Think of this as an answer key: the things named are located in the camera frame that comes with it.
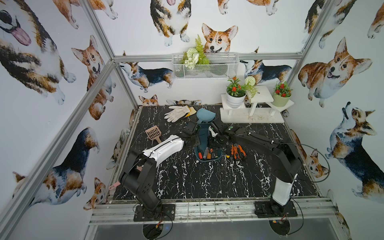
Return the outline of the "orange screwdriver large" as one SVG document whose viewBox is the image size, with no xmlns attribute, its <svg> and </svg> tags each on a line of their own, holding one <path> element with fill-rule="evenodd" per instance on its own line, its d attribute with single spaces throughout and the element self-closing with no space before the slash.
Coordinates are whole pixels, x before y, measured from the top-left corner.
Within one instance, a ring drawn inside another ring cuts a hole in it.
<svg viewBox="0 0 384 240">
<path fill-rule="evenodd" d="M 232 155 L 234 156 L 235 161 L 240 160 L 240 154 L 239 154 L 238 148 L 236 146 L 233 146 L 233 148 L 232 148 Z"/>
</svg>

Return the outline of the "teal storage box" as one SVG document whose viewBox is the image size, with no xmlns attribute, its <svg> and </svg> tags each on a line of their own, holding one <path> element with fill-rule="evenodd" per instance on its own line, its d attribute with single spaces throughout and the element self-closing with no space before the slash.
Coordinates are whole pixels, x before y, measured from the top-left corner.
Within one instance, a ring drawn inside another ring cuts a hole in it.
<svg viewBox="0 0 384 240">
<path fill-rule="evenodd" d="M 209 162 L 214 162 L 214 161 L 218 162 L 224 156 L 222 147 L 210 147 L 209 146 L 209 135 L 210 135 L 209 126 L 210 126 L 210 124 L 207 123 L 207 147 L 200 147 L 204 153 L 204 160 L 199 159 L 198 147 L 194 147 L 196 158 L 201 163 L 209 163 Z M 213 151 L 214 151 L 214 153 L 213 153 L 214 156 L 211 160 L 207 160 L 207 153 L 208 153 L 209 149 L 213 149 Z"/>
</svg>

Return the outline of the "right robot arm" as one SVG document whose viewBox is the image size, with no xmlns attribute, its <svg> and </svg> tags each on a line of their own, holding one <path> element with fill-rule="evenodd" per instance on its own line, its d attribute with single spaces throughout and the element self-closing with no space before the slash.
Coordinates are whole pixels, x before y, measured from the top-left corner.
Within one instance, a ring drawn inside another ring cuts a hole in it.
<svg viewBox="0 0 384 240">
<path fill-rule="evenodd" d="M 220 125 L 217 121 L 212 121 L 210 126 L 216 134 L 214 139 L 219 146 L 245 141 L 264 153 L 272 162 L 272 175 L 276 177 L 275 188 L 270 202 L 265 205 L 264 209 L 256 210 L 255 214 L 277 217 L 287 213 L 289 204 L 291 204 L 291 191 L 302 167 L 300 156 L 293 143 L 283 143 L 250 133 L 246 128 Z"/>
</svg>

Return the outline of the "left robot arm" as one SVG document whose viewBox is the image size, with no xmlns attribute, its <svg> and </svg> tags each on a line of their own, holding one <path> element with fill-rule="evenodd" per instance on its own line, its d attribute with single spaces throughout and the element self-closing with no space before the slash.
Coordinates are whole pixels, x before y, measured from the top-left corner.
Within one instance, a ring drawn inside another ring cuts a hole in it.
<svg viewBox="0 0 384 240">
<path fill-rule="evenodd" d="M 188 122 L 182 130 L 182 135 L 171 135 L 158 145 L 143 151 L 130 150 L 126 162 L 119 176 L 118 182 L 128 189 L 141 203 L 136 215 L 143 218 L 157 220 L 163 216 L 161 200 L 155 195 L 153 184 L 159 167 L 166 159 L 181 151 L 185 142 L 189 146 L 196 146 L 199 139 L 198 132 L 201 124 Z"/>
</svg>

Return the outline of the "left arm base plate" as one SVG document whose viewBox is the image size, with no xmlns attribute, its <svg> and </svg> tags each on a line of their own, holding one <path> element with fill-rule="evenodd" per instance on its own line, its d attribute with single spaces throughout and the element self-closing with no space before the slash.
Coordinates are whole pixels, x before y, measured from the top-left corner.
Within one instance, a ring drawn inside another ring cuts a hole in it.
<svg viewBox="0 0 384 240">
<path fill-rule="evenodd" d="M 136 206 L 134 210 L 134 222 L 149 221 L 174 221 L 176 213 L 175 204 L 161 204 L 151 211 L 142 205 Z"/>
</svg>

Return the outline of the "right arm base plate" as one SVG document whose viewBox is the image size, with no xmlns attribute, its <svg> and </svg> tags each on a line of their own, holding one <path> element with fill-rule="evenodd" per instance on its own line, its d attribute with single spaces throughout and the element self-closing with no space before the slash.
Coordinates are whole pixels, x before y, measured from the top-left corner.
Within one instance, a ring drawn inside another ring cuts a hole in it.
<svg viewBox="0 0 384 240">
<path fill-rule="evenodd" d="M 279 205 L 275 201 L 259 201 L 254 202 L 255 215 L 258 218 L 282 218 L 286 217 L 297 217 L 298 213 L 292 201 L 284 206 Z"/>
</svg>

